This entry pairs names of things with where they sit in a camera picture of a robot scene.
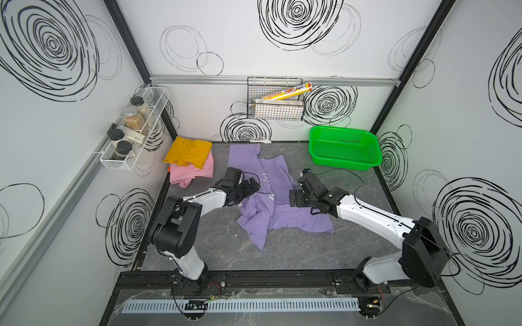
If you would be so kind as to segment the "purple t-shirt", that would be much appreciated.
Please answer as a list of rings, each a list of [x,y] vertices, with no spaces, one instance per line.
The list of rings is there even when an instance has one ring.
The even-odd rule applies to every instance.
[[[241,201],[237,223],[254,245],[263,250],[271,230],[298,228],[312,233],[333,233],[334,226],[326,214],[312,215],[308,208],[290,206],[290,191],[298,188],[289,173],[284,156],[260,158],[261,145],[231,145],[228,165],[254,178],[260,189]]]

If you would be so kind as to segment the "green plastic basket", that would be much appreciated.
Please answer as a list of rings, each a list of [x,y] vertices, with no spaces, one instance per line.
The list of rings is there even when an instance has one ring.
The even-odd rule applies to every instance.
[[[367,171],[383,162],[377,137],[365,130],[314,126],[309,153],[316,165]]]

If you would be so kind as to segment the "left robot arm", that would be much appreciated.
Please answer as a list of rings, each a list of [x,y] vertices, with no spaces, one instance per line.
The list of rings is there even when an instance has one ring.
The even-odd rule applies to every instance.
[[[198,256],[194,243],[201,217],[226,206],[235,206],[260,190],[260,180],[249,179],[238,168],[227,168],[224,178],[194,196],[169,196],[148,234],[156,251],[169,258],[178,271],[175,284],[184,291],[205,293],[208,267]]]

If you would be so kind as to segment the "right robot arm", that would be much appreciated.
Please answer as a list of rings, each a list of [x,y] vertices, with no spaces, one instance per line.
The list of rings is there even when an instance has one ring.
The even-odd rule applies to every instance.
[[[309,169],[302,172],[298,187],[290,191],[290,206],[308,207],[311,214],[329,214],[353,222],[386,239],[397,253],[365,258],[353,273],[355,288],[366,293],[390,281],[410,280],[422,287],[434,287],[451,254],[434,223],[420,217],[413,220],[387,212],[360,200],[338,187],[328,189]]]

